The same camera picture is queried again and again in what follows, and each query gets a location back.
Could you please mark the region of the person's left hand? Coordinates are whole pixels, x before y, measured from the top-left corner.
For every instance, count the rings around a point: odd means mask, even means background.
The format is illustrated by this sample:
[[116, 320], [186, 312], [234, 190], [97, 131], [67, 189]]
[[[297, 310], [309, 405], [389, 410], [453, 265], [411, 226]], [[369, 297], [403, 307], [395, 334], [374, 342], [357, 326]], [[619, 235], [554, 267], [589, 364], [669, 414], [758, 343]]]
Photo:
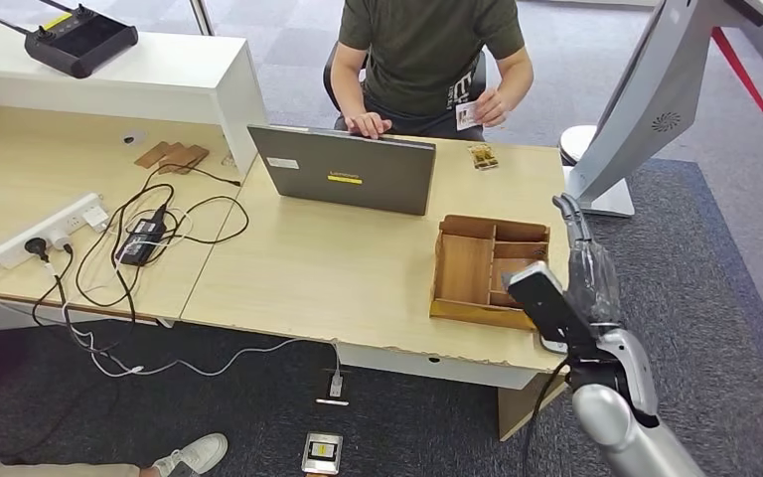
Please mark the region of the person's left hand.
[[477, 124], [494, 127], [507, 118], [508, 110], [495, 88], [486, 89], [475, 101], [474, 118]]

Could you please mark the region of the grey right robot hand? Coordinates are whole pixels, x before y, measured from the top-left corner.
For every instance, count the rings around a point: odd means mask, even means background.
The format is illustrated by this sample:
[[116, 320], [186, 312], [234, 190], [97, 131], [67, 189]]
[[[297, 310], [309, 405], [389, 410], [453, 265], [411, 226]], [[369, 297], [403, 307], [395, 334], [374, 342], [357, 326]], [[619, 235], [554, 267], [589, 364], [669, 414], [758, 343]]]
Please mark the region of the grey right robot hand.
[[571, 195], [553, 196], [552, 202], [560, 210], [567, 230], [567, 300], [592, 327], [622, 327], [619, 282], [609, 251], [595, 240], [579, 203]]

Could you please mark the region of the person's right hand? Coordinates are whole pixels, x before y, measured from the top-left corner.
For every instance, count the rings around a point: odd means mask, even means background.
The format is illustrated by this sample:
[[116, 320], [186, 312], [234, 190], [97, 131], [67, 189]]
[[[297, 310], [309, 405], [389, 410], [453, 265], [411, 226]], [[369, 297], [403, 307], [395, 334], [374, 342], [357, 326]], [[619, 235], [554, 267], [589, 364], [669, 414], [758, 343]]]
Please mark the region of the person's right hand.
[[351, 134], [370, 139], [379, 139], [392, 128], [389, 119], [382, 118], [376, 112], [364, 112], [357, 115], [345, 116], [346, 129]]

